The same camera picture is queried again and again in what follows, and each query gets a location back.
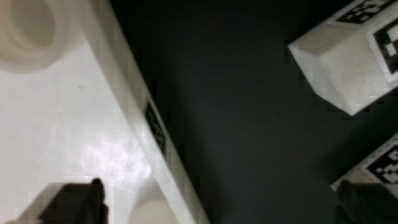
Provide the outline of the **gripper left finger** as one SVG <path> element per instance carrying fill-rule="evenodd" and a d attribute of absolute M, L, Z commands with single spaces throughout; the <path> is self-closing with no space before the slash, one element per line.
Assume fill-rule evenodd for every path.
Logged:
<path fill-rule="evenodd" d="M 37 219 L 43 224 L 108 224 L 105 185 L 100 178 L 89 183 L 62 186 Z"/>

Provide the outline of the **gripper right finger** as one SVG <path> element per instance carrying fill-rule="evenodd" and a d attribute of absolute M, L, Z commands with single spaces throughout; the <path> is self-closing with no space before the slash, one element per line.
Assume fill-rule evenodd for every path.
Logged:
<path fill-rule="evenodd" d="M 398 196 L 387 185 L 343 181 L 334 224 L 398 224 Z"/>

